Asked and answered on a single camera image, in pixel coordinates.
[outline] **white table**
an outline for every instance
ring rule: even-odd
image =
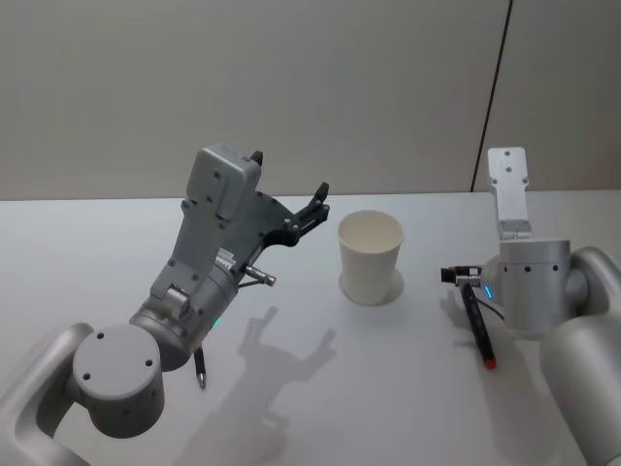
[[[300,208],[308,198],[284,198]],[[621,191],[531,193],[540,237],[621,257]],[[179,200],[0,203],[0,380],[52,328],[125,322],[172,250]],[[498,250],[489,194],[335,196],[329,222],[295,249],[267,250],[270,289],[242,290],[208,337],[209,389],[191,362],[165,376],[158,423],[99,434],[74,406],[56,438],[93,466],[583,465],[539,371],[538,344],[486,316],[499,368],[482,368],[440,267]],[[405,290],[361,308],[338,287],[339,220],[381,209],[406,231]],[[260,340],[253,319],[273,315]],[[321,348],[322,339],[333,339]],[[246,345],[240,349],[243,341]]]

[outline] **black marker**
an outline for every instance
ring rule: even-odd
[[[496,369],[496,356],[492,349],[492,342],[489,340],[489,335],[487,334],[487,328],[485,328],[485,322],[483,322],[481,310],[478,308],[478,302],[476,301],[473,287],[469,283],[464,283],[459,289],[462,292],[466,314],[468,315],[470,326],[473,329],[474,340],[483,358],[483,363],[489,370]]]
[[[202,346],[194,351],[194,365],[196,366],[196,380],[198,380],[201,388],[205,389],[207,386],[207,369],[205,369],[205,355]]]

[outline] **white paper cup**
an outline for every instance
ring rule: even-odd
[[[392,284],[404,240],[401,224],[384,212],[354,212],[341,220],[339,240],[343,292],[357,304],[380,303]]]

